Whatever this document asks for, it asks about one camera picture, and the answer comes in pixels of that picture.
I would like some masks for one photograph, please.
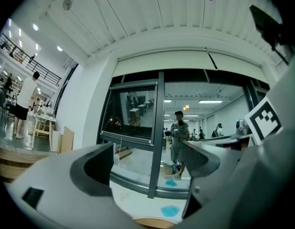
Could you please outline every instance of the cardboard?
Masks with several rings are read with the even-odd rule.
[[[72,151],[74,132],[65,127],[61,138],[61,153]]]

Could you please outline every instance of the balcony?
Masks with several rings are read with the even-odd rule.
[[[40,63],[36,62],[29,55],[27,55],[22,49],[15,45],[8,37],[4,34],[0,35],[0,48],[6,52],[10,57],[18,61],[25,68],[29,69],[34,73],[38,71],[40,78],[58,86],[61,78],[43,67]]]

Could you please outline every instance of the desk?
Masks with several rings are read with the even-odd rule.
[[[131,109],[130,112],[130,120],[132,123],[136,123],[137,119],[140,119],[140,109]]]
[[[146,104],[148,107],[150,107],[151,101],[145,102],[143,104]]]
[[[146,104],[142,104],[138,106],[140,109],[140,115],[143,115],[143,112],[146,114]]]
[[[38,115],[38,114],[33,114],[33,117],[35,117],[35,127],[34,127],[33,138],[32,138],[32,149],[34,148],[35,133],[37,132],[37,136],[38,136],[38,133],[43,133],[43,134],[48,134],[49,135],[50,150],[52,150],[51,127],[52,127],[52,122],[56,122],[56,119],[53,118],[53,117],[50,117],[48,115],[41,116],[41,115]],[[45,120],[42,130],[39,129],[40,125],[41,125],[41,120]],[[48,132],[44,130],[47,120],[49,121],[49,131]]]

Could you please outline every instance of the white ceiling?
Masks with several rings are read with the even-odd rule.
[[[62,8],[63,1],[51,0],[47,15],[88,57],[133,35],[176,27],[230,35],[274,63],[279,60],[255,29],[248,9],[254,4],[281,22],[270,0],[71,0],[69,11]]]
[[[189,120],[197,120],[209,115],[218,109],[230,104],[244,94],[242,87],[213,84],[213,83],[166,83],[165,99],[170,103],[164,103],[165,119],[174,119],[174,112],[183,111],[184,115],[199,115],[199,117],[185,117]],[[222,100],[220,104],[200,104],[200,100]]]

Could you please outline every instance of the man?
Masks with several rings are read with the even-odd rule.
[[[3,86],[2,91],[4,94],[8,93],[8,90],[10,89],[10,86],[12,86],[12,73],[9,75],[8,79],[6,80],[6,83]]]
[[[17,139],[23,139],[23,135],[21,135],[22,122],[27,119],[30,100],[36,96],[36,80],[38,78],[39,73],[35,72],[32,78],[25,79],[18,95],[14,121],[14,135]]]
[[[171,160],[176,163],[176,161],[181,163],[181,169],[179,177],[181,177],[185,164],[183,162],[183,141],[189,136],[189,126],[187,123],[183,122],[183,113],[181,111],[175,112],[177,122],[172,124],[171,132],[173,136],[173,142],[171,147]]]
[[[37,98],[36,102],[33,103],[33,114],[37,113],[39,103],[40,103],[40,100],[39,100],[39,98]]]

